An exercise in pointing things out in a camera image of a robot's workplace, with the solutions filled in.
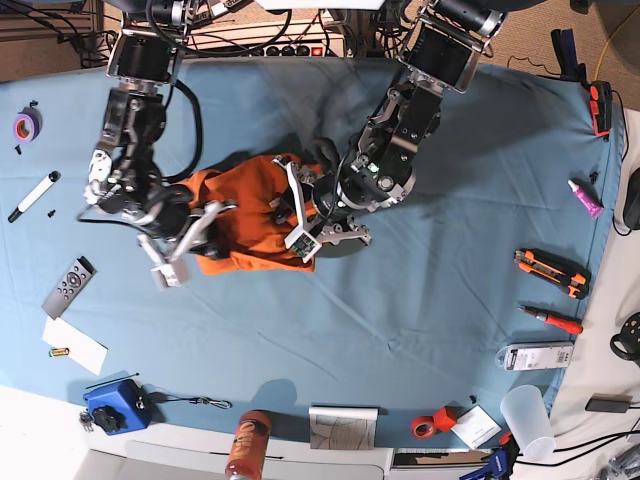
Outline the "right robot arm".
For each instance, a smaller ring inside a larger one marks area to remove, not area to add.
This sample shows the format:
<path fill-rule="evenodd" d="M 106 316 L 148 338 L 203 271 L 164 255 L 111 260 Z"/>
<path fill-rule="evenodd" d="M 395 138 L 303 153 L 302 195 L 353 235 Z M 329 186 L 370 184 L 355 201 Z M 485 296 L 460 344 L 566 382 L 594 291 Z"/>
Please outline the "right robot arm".
<path fill-rule="evenodd" d="M 195 94 L 178 78 L 188 38 L 208 26 L 214 11 L 207 1 L 119 1 L 121 30 L 107 65 L 118 80 L 106 103 L 84 196 L 89 207 L 108 214 L 108 223 L 134 229 L 139 245 L 167 273 L 185 254 L 226 259 L 230 250 L 215 218 L 231 202 L 192 206 L 183 185 L 203 149 L 201 109 Z M 179 90 L 191 104 L 195 151 L 181 172 L 166 176 L 153 160 L 170 100 L 160 89 Z"/>

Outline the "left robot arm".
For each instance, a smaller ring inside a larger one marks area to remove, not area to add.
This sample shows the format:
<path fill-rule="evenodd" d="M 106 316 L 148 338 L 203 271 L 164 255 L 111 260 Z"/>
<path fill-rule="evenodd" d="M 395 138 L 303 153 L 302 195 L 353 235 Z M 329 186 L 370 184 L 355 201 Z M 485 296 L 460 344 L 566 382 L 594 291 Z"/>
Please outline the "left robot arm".
<path fill-rule="evenodd" d="M 327 243 L 369 244 L 368 228 L 354 218 L 401 203 L 416 177 L 412 161 L 421 143 L 438 128 L 442 96 L 463 93 L 479 58 L 508 15 L 485 1 L 427 1 L 419 9 L 397 58 L 402 65 L 345 153 L 325 137 L 315 140 L 321 171 L 293 162 L 283 165 L 288 187 L 274 220 L 294 215 L 284 245 L 310 261 Z"/>

